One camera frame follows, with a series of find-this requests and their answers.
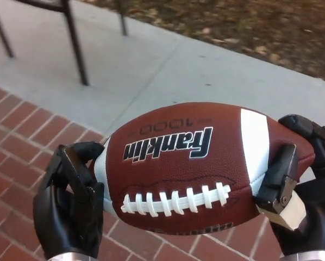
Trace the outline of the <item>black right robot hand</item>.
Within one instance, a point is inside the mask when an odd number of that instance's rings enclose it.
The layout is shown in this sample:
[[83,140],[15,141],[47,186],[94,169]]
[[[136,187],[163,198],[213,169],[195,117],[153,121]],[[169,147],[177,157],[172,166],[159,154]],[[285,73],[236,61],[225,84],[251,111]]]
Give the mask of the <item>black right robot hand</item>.
[[297,183],[297,149],[285,145],[266,171],[254,202],[270,222],[282,260],[325,260],[325,126],[296,114],[279,123],[312,145],[315,159],[309,166],[315,179]]

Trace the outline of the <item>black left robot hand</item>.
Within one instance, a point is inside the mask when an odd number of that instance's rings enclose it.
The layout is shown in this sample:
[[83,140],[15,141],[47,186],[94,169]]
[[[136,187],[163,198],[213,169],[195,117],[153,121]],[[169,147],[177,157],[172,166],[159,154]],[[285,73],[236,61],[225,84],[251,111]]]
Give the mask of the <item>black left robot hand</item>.
[[59,145],[33,198],[34,228],[46,260],[96,260],[103,234],[104,184],[87,166],[95,141]]

